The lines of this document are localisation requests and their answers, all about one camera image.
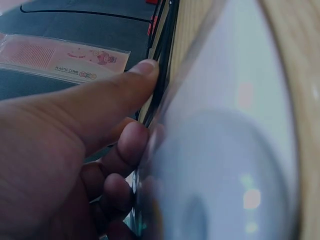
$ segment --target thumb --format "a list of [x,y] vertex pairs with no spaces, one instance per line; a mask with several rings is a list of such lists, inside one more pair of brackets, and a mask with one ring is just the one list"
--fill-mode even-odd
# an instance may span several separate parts
[[87,144],[142,107],[154,90],[158,74],[158,63],[146,59],[121,75],[46,96],[58,109],[54,117]]

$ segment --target hand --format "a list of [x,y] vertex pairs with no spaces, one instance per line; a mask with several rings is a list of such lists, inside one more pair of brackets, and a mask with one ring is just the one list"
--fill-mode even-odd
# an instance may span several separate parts
[[[149,133],[126,116],[150,97],[158,73],[158,64],[147,60],[108,80],[0,102],[0,239],[131,234],[109,223],[132,208],[125,177],[138,165]],[[114,142],[108,155],[83,165]]]

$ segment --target fingernail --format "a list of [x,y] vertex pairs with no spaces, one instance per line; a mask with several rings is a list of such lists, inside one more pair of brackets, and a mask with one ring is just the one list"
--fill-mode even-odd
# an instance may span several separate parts
[[131,68],[129,72],[148,76],[154,71],[156,64],[157,62],[155,60],[145,59]]

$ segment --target dark gray surface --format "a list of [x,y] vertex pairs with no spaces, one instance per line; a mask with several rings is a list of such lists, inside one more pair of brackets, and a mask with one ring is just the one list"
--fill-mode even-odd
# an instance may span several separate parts
[[[36,0],[26,10],[69,8],[102,11],[149,19],[155,9],[145,0]],[[19,8],[0,16],[0,32],[33,35],[131,51],[126,69],[144,59],[149,24],[129,19],[80,13],[22,13]],[[0,70],[0,100],[65,89],[73,84]]]
[[150,19],[155,5],[146,4],[146,0],[38,0],[24,4],[23,9],[79,10]]

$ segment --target pink packaging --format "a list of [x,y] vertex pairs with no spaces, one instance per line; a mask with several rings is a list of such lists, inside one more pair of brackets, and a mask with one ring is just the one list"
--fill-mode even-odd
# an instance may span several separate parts
[[0,33],[0,68],[73,83],[123,73],[129,55],[65,40]]

